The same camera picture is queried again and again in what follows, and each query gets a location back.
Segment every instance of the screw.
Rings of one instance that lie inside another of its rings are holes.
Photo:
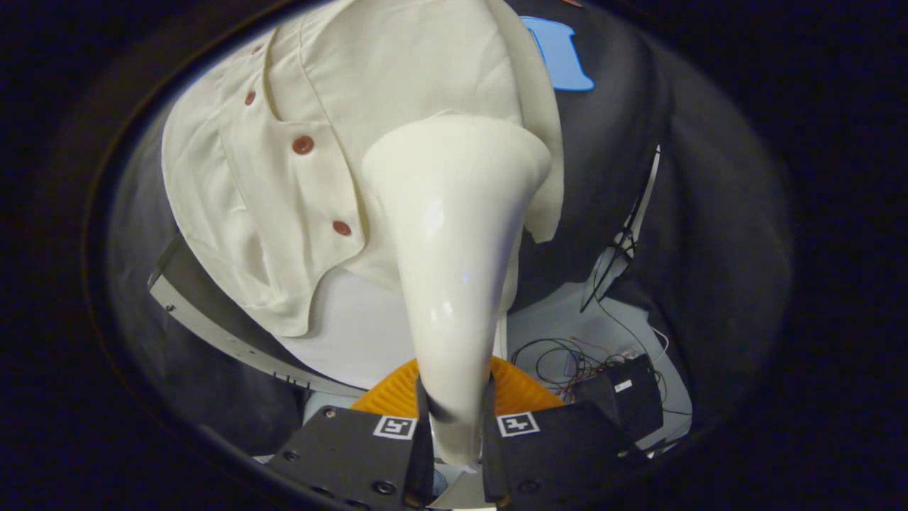
[[[539,483],[536,481],[524,481],[517,487],[520,493],[536,493],[539,491]]]
[[[391,495],[397,491],[397,488],[393,484],[384,481],[376,481],[375,484],[372,485],[372,489],[382,495]]]

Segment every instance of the black electronics box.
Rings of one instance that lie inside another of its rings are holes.
[[[641,355],[577,383],[578,403],[589,401],[635,442],[662,427],[662,396],[649,356]]]

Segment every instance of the cream shirt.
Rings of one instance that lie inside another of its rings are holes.
[[[362,158],[396,128],[456,114],[522,125],[545,143],[551,172],[524,221],[550,240],[563,196],[558,107],[535,40],[503,0],[337,0],[283,23],[183,93],[164,128],[164,185],[214,282],[272,334],[302,336],[334,267],[400,289],[387,230],[360,196]],[[501,311],[516,294],[517,252]]]

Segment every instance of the orange ribbed object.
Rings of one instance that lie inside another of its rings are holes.
[[[383,416],[417,417],[416,378],[419,367],[416,359],[394,370],[351,408]],[[518,367],[496,356],[492,357],[495,377],[495,415],[506,416],[537,412],[564,402],[536,382]]]

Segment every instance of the white plastic cone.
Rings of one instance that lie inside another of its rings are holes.
[[[440,115],[383,136],[363,159],[361,190],[395,245],[419,374],[440,456],[479,457],[479,406],[489,379],[508,258],[551,167],[523,127]]]

